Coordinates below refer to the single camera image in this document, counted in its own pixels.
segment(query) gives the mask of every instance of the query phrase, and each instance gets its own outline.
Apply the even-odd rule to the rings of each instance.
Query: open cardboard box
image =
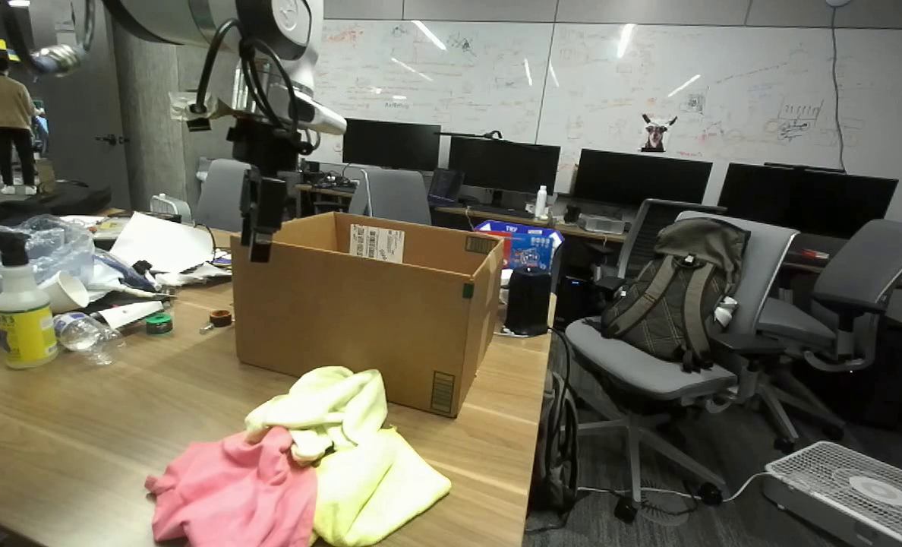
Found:
[[[498,328],[498,237],[326,212],[285,221],[269,262],[231,254],[244,364],[379,368],[388,401],[460,414]]]

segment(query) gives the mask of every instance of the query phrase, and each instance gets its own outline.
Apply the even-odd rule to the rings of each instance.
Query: pink cloth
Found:
[[[195,445],[146,479],[156,497],[156,542],[189,539],[195,547],[309,547],[317,515],[317,471],[296,465],[285,428],[261,445],[231,434]]]

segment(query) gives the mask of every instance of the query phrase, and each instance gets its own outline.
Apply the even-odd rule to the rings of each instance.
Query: yellow shirt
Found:
[[[13,77],[0,77],[0,129],[31,132],[31,115],[34,102],[28,88]]]

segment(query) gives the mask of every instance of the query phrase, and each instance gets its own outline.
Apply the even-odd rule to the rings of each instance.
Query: black monitor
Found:
[[[897,178],[794,163],[729,163],[720,203],[729,215],[799,227],[802,235],[849,237],[884,219]]]
[[[433,170],[440,158],[440,126],[403,126],[346,117],[344,161],[392,170]]]
[[[506,139],[455,135],[449,144],[449,170],[462,173],[462,185],[521,195],[521,197],[547,185],[547,195],[552,195],[552,178],[559,170],[559,147],[506,144]]]
[[[644,197],[700,203],[712,178],[712,166],[712,161],[584,148],[572,197],[626,209],[638,209]]]

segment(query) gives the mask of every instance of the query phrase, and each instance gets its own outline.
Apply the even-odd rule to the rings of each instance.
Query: yellow bottle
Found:
[[[40,368],[58,354],[48,294],[28,267],[28,235],[0,227],[0,339],[10,368]]]

